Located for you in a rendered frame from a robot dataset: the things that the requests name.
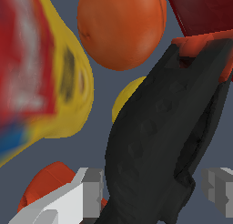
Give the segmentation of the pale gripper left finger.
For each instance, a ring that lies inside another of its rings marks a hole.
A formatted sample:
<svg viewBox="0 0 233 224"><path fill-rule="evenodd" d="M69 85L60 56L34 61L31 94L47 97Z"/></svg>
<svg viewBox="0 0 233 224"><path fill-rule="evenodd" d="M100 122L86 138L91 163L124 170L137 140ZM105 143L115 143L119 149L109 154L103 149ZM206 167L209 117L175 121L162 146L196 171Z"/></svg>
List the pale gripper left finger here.
<svg viewBox="0 0 233 224"><path fill-rule="evenodd" d="M102 168L80 168L73 180L19 211L8 224L94 224L103 198Z"/></svg>

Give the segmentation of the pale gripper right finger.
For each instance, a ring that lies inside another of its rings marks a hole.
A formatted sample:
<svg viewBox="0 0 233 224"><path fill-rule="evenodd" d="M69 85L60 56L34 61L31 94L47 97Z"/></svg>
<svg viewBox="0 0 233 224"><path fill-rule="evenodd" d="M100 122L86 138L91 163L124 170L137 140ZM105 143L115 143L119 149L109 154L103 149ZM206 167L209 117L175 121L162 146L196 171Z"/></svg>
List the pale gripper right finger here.
<svg viewBox="0 0 233 224"><path fill-rule="evenodd" d="M233 170L202 168L201 189L205 197L226 217L233 218Z"/></svg>

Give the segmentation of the small red-orange object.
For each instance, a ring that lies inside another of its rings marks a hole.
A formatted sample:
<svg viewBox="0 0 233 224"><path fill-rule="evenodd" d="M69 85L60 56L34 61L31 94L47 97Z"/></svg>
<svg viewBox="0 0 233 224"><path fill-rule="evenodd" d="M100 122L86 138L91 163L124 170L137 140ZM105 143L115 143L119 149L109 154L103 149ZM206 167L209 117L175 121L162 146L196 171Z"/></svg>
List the small red-orange object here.
<svg viewBox="0 0 233 224"><path fill-rule="evenodd" d="M17 211L27 207L50 192L70 183L76 173L63 162L54 162L41 169L27 186L23 197L20 200ZM107 204L102 198L101 211Z"/></svg>

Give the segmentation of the black and red power drill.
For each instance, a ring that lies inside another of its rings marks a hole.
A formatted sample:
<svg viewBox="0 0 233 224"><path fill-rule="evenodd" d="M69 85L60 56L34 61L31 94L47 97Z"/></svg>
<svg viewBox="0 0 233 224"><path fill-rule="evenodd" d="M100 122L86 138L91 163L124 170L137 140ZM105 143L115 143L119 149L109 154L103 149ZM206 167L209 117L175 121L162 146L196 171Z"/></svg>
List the black and red power drill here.
<svg viewBox="0 0 233 224"><path fill-rule="evenodd" d="M176 224L218 125L230 78L230 37L195 56L171 44L120 110L106 148L109 200L95 224Z"/></svg>

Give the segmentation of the small yellow ball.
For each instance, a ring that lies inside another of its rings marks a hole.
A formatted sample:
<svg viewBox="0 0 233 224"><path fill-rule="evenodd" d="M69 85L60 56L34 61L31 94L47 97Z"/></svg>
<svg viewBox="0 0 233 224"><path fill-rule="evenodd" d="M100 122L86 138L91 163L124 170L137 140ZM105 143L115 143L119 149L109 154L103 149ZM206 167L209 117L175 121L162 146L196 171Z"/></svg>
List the small yellow ball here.
<svg viewBox="0 0 233 224"><path fill-rule="evenodd" d="M139 77L131 81L117 96L116 101L112 107L112 122L115 122L117 116L124 106L124 104L129 100L132 94L137 90L139 85L144 81L145 77Z"/></svg>

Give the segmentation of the yellow and red snack bag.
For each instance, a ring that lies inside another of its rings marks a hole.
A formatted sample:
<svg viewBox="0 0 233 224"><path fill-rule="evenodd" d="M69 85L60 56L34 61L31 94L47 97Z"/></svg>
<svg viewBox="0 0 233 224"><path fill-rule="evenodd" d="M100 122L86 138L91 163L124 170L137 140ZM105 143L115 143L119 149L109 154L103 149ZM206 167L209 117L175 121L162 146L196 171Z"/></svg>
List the yellow and red snack bag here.
<svg viewBox="0 0 233 224"><path fill-rule="evenodd" d="M0 0L0 167L42 138L87 121L94 78L50 0Z"/></svg>

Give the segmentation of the orange fruit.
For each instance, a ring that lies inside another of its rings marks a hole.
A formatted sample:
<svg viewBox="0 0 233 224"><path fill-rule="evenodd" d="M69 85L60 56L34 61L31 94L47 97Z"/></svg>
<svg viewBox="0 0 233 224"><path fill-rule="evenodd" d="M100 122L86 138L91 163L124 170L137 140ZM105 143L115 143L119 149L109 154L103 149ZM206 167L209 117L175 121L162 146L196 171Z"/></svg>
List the orange fruit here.
<svg viewBox="0 0 233 224"><path fill-rule="evenodd" d="M77 29L84 49L101 66L124 71L143 64L159 44L166 0L79 0Z"/></svg>

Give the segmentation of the dark red box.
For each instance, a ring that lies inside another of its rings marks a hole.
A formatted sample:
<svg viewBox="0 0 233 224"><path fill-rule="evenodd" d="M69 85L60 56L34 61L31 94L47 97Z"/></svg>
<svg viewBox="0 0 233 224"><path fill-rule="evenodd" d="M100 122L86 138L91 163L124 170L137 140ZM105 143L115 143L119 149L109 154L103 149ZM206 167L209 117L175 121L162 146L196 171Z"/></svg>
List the dark red box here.
<svg viewBox="0 0 233 224"><path fill-rule="evenodd" d="M233 0L168 0L184 36L233 29Z"/></svg>

